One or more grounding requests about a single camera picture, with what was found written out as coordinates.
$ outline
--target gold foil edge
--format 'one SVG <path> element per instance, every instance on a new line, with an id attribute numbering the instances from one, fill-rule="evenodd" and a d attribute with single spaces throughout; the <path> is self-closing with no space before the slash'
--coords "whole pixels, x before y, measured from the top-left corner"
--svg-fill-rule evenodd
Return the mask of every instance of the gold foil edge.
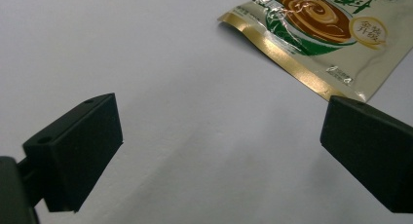
<path id="1" fill-rule="evenodd" d="M 229 23 L 237 28 L 250 42 L 252 42 L 252 44 L 267 55 L 272 61 L 325 100 L 328 101 L 332 95 L 345 96 L 292 58 L 288 53 L 274 45 L 251 24 L 240 17 L 232 13 L 226 13 L 218 20 Z"/>

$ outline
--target plastic packaging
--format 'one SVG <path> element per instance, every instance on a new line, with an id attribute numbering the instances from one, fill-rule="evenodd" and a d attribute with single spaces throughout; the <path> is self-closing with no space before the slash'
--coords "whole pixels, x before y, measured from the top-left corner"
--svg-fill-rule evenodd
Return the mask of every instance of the plastic packaging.
<path id="1" fill-rule="evenodd" d="M 252 0 L 219 20 L 329 100 L 367 101 L 413 47 L 413 0 Z"/>

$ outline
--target food packet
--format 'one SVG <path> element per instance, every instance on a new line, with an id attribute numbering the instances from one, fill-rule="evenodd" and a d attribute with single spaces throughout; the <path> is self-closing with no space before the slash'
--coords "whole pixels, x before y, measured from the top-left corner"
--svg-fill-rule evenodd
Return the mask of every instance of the food packet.
<path id="1" fill-rule="evenodd" d="M 413 46 L 413 0 L 252 0 L 218 20 L 329 100 L 367 101 Z"/>

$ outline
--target yellow circular logo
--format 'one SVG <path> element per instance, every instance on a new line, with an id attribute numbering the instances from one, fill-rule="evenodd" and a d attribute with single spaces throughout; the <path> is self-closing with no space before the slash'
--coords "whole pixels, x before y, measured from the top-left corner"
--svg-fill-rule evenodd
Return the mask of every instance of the yellow circular logo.
<path id="1" fill-rule="evenodd" d="M 362 45 L 378 50 L 386 45 L 388 31 L 376 18 L 354 18 L 350 22 L 350 32 Z"/>

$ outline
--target black plastic block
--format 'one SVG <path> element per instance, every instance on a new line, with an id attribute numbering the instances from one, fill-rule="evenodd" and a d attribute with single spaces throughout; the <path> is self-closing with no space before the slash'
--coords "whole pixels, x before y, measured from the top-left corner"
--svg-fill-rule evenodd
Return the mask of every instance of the black plastic block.
<path id="1" fill-rule="evenodd" d="M 392 212 L 413 212 L 413 129 L 356 100 L 330 98 L 320 138 Z"/>
<path id="2" fill-rule="evenodd" d="M 13 158 L 0 157 L 0 223 L 38 223 L 27 200 L 18 165 Z"/>
<path id="3" fill-rule="evenodd" d="M 113 93 L 84 101 L 28 139 L 23 148 L 42 171 L 49 211 L 79 210 L 122 143 Z"/>

